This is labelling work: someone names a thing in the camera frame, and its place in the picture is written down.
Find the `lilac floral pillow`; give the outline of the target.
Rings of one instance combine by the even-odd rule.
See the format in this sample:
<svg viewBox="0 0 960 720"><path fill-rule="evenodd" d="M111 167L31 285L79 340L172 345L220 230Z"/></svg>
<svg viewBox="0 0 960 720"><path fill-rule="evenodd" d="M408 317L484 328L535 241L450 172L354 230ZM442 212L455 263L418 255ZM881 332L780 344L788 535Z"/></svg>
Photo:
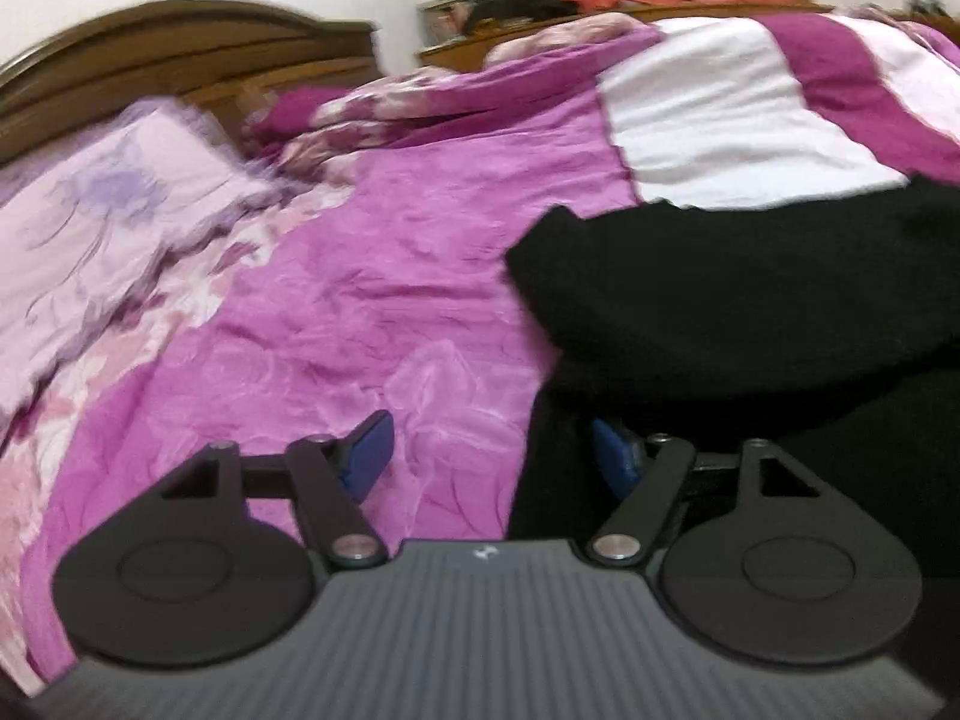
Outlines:
<svg viewBox="0 0 960 720"><path fill-rule="evenodd" d="M2 179L2 418L153 289L167 259L285 197L212 115L140 101Z"/></svg>

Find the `black garment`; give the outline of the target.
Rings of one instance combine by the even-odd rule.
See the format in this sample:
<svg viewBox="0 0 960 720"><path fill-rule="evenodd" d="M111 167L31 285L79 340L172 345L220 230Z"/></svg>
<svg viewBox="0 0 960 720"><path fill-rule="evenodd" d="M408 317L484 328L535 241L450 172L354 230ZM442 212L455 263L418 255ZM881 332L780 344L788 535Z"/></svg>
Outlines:
<svg viewBox="0 0 960 720"><path fill-rule="evenodd" d="M703 452L766 439L918 559L903 655L958 686L958 192L770 210L557 206L508 250L560 357L535 397L514 539L586 543L615 507L597 424Z"/></svg>

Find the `magenta and white striped blanket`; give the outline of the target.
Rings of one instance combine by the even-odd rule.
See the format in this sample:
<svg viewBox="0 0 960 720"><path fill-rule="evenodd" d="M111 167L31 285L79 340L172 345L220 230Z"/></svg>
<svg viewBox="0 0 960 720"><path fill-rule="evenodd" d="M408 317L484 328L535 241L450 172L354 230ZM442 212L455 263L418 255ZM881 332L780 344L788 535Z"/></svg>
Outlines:
<svg viewBox="0 0 960 720"><path fill-rule="evenodd" d="M843 15L679 18L604 71L641 199L747 210L958 179L958 57Z"/></svg>

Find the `magenta floral bedspread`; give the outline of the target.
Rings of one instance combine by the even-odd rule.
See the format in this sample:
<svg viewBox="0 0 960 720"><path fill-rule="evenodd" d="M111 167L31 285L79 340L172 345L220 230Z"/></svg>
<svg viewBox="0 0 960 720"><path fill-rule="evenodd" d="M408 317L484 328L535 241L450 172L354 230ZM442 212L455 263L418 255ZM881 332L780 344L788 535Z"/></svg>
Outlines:
<svg viewBox="0 0 960 720"><path fill-rule="evenodd" d="M602 73L659 41L635 26L495 65L420 71L337 106L319 185L164 273L59 372L2 458L2 665L39 688L71 663L50 598L68 546L212 440L273 454L395 419L364 510L389 544L498 538L555 355L503 255L555 205L635 190Z"/></svg>

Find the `black bag on cabinet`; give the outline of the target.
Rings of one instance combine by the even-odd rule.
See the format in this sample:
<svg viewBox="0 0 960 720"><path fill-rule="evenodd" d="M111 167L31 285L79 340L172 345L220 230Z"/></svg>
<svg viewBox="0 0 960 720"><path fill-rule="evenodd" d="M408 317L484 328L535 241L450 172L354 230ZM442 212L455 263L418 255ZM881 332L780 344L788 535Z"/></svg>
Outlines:
<svg viewBox="0 0 960 720"><path fill-rule="evenodd" d="M473 36L482 31L500 29L517 20L550 21L579 13L574 0L477 0L464 21L460 34Z"/></svg>

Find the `dark wooden headboard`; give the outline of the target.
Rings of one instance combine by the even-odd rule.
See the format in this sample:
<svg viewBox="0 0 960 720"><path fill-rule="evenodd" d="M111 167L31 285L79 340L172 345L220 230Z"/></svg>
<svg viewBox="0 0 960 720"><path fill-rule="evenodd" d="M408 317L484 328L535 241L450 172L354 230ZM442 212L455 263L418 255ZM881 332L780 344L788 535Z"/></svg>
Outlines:
<svg viewBox="0 0 960 720"><path fill-rule="evenodd" d="M318 20L245 0L158 0L49 37L2 67L2 161L140 99L210 110L231 135L267 94L381 76L368 21Z"/></svg>

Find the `wooden side cabinet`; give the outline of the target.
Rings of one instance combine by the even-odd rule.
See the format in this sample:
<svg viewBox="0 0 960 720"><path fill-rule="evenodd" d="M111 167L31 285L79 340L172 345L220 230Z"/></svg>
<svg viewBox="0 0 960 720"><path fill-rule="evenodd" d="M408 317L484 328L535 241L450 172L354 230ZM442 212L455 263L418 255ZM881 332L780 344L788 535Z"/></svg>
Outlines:
<svg viewBox="0 0 960 720"><path fill-rule="evenodd" d="M675 7L633 7L625 10L625 15L643 21L674 20L674 18L740 18L741 16L778 15L778 13L827 13L830 7L816 4L683 4ZM441 46L423 49L418 54L422 67L439 67L454 71L477 71L483 67L483 60L500 44L512 39L532 36L537 31L556 25L573 23L573 18L542 21L530 25L501 29L490 34L462 37L459 41L441 44Z"/></svg>

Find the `stack of books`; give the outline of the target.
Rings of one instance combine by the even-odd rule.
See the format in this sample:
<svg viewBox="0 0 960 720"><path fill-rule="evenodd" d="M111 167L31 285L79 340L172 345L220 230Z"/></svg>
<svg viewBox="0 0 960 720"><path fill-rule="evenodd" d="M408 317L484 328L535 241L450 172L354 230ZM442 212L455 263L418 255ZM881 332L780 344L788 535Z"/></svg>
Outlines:
<svg viewBox="0 0 960 720"><path fill-rule="evenodd" d="M475 0L430 0L418 5L425 46L441 46L464 36L473 7Z"/></svg>

